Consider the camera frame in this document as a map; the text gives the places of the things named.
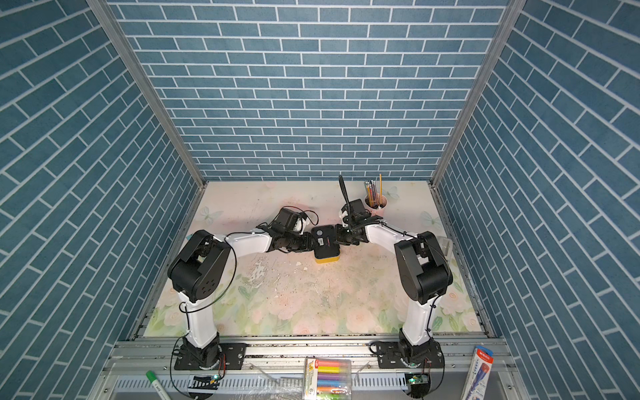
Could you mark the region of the yellow alarm clock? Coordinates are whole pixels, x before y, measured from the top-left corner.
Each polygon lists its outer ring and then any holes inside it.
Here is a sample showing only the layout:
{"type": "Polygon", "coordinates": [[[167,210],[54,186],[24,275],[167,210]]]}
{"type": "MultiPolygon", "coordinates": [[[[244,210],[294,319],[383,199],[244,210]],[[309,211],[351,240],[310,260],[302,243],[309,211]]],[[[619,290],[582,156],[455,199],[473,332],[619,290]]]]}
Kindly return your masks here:
{"type": "Polygon", "coordinates": [[[333,263],[340,258],[340,245],[337,242],[335,225],[323,225],[311,230],[313,238],[313,254],[316,263],[333,263]]]}

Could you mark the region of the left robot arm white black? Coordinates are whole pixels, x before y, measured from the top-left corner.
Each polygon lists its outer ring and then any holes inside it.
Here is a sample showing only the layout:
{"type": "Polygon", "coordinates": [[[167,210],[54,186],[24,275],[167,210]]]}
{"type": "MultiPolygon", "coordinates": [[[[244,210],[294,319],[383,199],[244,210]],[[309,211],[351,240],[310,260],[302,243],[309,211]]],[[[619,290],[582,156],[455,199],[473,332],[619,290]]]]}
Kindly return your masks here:
{"type": "Polygon", "coordinates": [[[220,334],[210,308],[220,301],[225,291],[216,293],[223,281],[228,261],[233,262],[232,275],[238,271],[241,257],[280,251],[304,253],[313,249],[308,225],[316,225],[316,213],[294,206],[281,208],[269,223],[255,229],[214,235],[198,230],[184,245],[168,269],[168,279],[180,298],[179,311],[186,316],[188,332],[183,337],[179,354],[197,369],[225,365],[220,334]]]}

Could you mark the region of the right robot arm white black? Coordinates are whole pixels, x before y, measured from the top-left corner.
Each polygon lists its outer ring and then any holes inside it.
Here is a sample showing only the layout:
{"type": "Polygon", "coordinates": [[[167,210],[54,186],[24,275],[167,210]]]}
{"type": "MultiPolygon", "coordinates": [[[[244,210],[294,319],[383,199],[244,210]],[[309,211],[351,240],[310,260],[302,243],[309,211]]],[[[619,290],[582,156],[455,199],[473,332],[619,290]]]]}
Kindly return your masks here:
{"type": "Polygon", "coordinates": [[[408,366],[444,367],[440,343],[433,337],[435,310],[453,283],[437,237],[431,232],[409,233],[366,210],[360,199],[346,200],[338,225],[338,243],[373,243],[394,253],[408,311],[399,331],[398,352],[408,366]]]}

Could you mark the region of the pink pencil cup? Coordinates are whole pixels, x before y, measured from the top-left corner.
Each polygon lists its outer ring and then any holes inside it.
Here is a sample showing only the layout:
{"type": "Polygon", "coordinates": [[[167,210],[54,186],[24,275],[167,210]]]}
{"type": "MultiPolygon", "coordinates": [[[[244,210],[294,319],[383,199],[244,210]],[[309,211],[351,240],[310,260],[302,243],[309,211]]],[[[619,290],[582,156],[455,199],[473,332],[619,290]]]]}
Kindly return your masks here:
{"type": "Polygon", "coordinates": [[[377,200],[374,200],[373,203],[371,203],[368,198],[365,198],[364,203],[372,215],[378,216],[383,216],[386,206],[388,206],[388,200],[385,196],[379,197],[377,200]]]}

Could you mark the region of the pencils in cup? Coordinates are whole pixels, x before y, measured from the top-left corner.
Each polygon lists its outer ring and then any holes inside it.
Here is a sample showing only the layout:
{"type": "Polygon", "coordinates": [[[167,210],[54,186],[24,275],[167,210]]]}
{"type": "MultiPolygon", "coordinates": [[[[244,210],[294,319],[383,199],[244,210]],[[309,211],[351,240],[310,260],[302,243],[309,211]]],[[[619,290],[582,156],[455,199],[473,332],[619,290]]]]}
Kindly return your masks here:
{"type": "Polygon", "coordinates": [[[377,200],[379,197],[383,196],[382,192],[382,175],[378,175],[377,179],[370,179],[364,182],[364,187],[366,191],[366,198],[369,199],[371,203],[374,200],[377,200]]]}

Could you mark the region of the grey stapler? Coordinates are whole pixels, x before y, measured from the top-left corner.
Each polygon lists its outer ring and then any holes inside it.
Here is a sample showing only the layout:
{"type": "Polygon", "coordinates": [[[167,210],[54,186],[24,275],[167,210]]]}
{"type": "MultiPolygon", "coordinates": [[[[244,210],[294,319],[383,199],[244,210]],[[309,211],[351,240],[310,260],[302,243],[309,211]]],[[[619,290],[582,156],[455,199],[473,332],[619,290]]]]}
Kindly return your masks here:
{"type": "Polygon", "coordinates": [[[450,260],[453,254],[453,241],[449,238],[438,236],[438,243],[446,260],[450,260]]]}

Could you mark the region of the highlighter marker pack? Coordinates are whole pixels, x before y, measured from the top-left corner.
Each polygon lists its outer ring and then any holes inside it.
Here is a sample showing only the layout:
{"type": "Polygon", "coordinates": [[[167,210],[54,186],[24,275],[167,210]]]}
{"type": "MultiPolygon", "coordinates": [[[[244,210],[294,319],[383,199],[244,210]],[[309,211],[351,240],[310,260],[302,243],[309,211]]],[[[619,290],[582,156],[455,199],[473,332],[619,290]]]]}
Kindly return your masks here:
{"type": "Polygon", "coordinates": [[[352,363],[346,359],[306,358],[303,377],[304,400],[352,398],[352,363]]]}

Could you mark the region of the green marker pen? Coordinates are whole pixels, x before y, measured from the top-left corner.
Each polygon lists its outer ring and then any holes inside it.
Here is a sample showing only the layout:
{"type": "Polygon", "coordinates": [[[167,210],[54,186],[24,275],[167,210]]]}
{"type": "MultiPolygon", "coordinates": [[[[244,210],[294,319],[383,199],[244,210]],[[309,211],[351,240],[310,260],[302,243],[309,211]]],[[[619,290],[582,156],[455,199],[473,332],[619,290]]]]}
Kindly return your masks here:
{"type": "Polygon", "coordinates": [[[161,400],[171,400],[168,392],[165,390],[153,371],[147,371],[146,378],[161,400]]]}

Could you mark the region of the boxed pen package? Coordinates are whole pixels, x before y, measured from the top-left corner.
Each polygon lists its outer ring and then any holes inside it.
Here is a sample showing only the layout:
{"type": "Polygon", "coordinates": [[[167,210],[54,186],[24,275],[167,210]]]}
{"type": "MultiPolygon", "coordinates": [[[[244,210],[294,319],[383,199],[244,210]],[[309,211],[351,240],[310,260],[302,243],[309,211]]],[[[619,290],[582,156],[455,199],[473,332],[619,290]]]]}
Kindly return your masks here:
{"type": "Polygon", "coordinates": [[[461,400],[483,400],[494,363],[493,351],[476,346],[464,385],[461,400]]]}

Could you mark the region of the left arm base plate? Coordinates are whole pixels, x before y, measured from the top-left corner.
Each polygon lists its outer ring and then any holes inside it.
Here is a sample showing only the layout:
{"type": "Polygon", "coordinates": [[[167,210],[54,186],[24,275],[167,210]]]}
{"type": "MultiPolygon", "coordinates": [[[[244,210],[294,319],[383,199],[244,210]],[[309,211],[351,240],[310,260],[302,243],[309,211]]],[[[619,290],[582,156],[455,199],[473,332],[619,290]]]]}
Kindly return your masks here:
{"type": "Polygon", "coordinates": [[[210,343],[195,348],[189,342],[173,351],[173,368],[178,371],[241,370],[246,355],[245,343],[210,343]]]}

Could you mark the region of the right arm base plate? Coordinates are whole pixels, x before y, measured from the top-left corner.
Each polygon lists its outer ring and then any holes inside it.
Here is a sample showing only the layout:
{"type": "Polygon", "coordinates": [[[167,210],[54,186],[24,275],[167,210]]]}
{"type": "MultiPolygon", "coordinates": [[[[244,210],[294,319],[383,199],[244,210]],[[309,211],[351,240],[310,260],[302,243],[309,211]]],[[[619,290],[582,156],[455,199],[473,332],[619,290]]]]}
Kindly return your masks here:
{"type": "Polygon", "coordinates": [[[377,358],[381,369],[443,368],[444,355],[435,339],[419,346],[391,341],[373,341],[369,351],[377,358]]]}

